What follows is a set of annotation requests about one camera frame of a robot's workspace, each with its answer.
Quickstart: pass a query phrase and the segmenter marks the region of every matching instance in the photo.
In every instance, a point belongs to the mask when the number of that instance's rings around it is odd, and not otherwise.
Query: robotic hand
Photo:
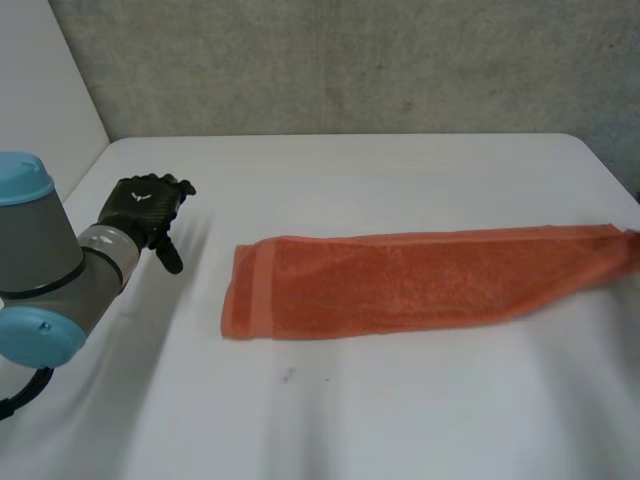
[[[126,286],[144,248],[173,274],[182,261],[168,231],[195,195],[186,180],[122,179],[98,222],[76,239],[39,158],[0,152],[0,355],[38,369],[18,395],[0,401],[0,420],[33,400],[84,345]]]

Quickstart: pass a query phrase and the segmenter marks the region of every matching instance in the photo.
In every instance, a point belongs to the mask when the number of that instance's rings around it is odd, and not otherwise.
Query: small stain
[[[284,383],[285,385],[289,383],[293,379],[293,376],[295,374],[296,374],[296,367],[287,368],[287,371],[284,373],[284,376],[282,377],[282,383]]]

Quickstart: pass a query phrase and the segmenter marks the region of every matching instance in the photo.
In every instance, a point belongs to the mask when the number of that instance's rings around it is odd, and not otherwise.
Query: orange towel
[[[506,321],[640,270],[640,235],[612,225],[356,238],[236,249],[222,335],[326,339]]]

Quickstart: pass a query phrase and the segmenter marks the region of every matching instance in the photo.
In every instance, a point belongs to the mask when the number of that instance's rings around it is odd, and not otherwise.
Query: cable
[[[42,393],[53,376],[53,368],[36,370],[29,383],[15,397],[0,400],[0,421],[11,417],[16,410],[24,407]]]

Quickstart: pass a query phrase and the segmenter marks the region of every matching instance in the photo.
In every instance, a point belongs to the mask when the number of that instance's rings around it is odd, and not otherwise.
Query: white table
[[[198,189],[172,229],[186,271],[172,277],[144,257],[84,349],[0,424],[1,478],[640,478],[640,306],[629,282],[477,329],[322,342],[219,333],[236,244],[639,226],[640,207],[579,140],[123,140],[66,202],[74,228],[94,221],[119,178],[149,172]],[[30,373],[5,362],[0,394]]]

